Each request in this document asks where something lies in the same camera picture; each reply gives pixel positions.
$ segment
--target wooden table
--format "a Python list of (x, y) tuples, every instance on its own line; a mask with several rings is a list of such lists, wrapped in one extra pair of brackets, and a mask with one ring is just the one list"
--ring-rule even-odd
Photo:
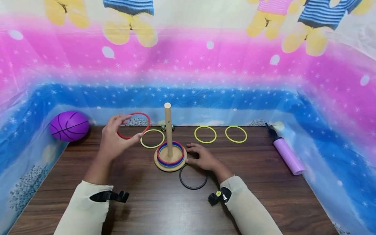
[[(197, 142), (196, 127), (176, 127), (173, 140), (185, 145)], [(121, 127), (125, 135), (144, 127)], [(217, 140), (205, 145), (227, 164), (244, 182), (287, 234), (337, 234), (329, 218), (303, 176), (293, 176), (275, 151), (264, 127), (244, 127), (248, 139), (242, 144), (230, 142), (225, 127), (214, 127)], [(22, 213), (10, 234), (53, 234), (75, 187), (81, 182), (99, 148), (102, 127), (91, 127), (89, 137), (70, 144), (44, 183)], [(231, 128), (231, 138), (242, 140), (241, 130)], [(213, 138), (209, 129), (199, 129), (204, 141)], [(157, 145), (161, 135), (150, 132), (143, 138)], [(200, 190), (188, 190), (179, 181), (179, 172), (166, 173), (153, 161), (155, 149), (137, 144), (117, 159), (111, 176), (114, 191), (130, 193), (126, 204), (111, 202), (103, 234), (218, 235), (240, 234), (230, 213), (220, 203), (211, 206), (209, 194), (217, 191), (212, 174)], [(185, 167), (183, 179), (190, 186), (204, 181), (204, 172)]]

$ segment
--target stacked rings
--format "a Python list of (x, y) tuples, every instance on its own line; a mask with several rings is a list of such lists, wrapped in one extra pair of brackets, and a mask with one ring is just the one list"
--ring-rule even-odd
[(177, 165), (179, 165), (180, 163), (182, 163), (182, 161), (184, 160), (184, 148), (183, 148), (183, 146), (181, 144), (179, 144), (178, 142), (176, 142), (176, 141), (172, 141), (172, 145), (178, 147), (181, 150), (182, 155), (180, 156), (180, 158), (177, 161), (174, 161), (174, 162), (165, 162), (165, 161), (163, 161), (160, 158), (159, 154), (161, 153), (162, 149), (164, 149), (164, 148), (167, 147), (167, 142), (163, 143), (157, 149), (157, 160), (164, 167), (176, 167)]

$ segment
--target purple ball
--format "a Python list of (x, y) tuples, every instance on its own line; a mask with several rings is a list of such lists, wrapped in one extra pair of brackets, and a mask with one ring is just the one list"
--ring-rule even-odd
[(88, 133), (88, 130), (88, 118), (77, 111), (62, 112), (50, 122), (52, 136), (66, 142), (81, 139)]

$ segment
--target purple pump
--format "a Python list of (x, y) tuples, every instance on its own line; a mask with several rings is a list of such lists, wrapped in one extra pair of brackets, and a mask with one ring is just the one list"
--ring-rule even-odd
[(294, 152), (287, 145), (285, 139), (279, 137), (277, 132), (272, 129), (267, 123), (265, 123), (265, 125), (268, 129), (270, 137), (273, 139), (273, 145), (276, 147), (279, 154), (281, 155), (287, 166), (290, 168), (291, 172), (296, 176), (300, 175), (303, 171), (305, 171), (305, 168), (300, 160), (295, 156)]

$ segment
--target cartoon bear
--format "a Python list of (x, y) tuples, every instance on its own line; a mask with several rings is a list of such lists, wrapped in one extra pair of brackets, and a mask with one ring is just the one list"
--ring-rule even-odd
[(53, 24), (62, 26), (65, 23), (65, 14), (78, 28), (90, 26), (84, 0), (43, 0), (45, 14)]
[(256, 37), (266, 27), (265, 35), (272, 40), (278, 36), (287, 14), (293, 15), (298, 11), (301, 0), (248, 0), (251, 4), (259, 3), (256, 14), (247, 28), (250, 37)]
[(282, 42), (285, 53), (294, 52), (306, 40), (306, 53), (320, 56), (324, 53), (325, 32), (333, 32), (347, 12), (364, 15), (376, 0), (307, 0), (294, 30)]
[(116, 45), (127, 43), (132, 30), (142, 46), (157, 44), (156, 30), (151, 24), (153, 0), (103, 0), (103, 4), (106, 9), (103, 33), (110, 42)]

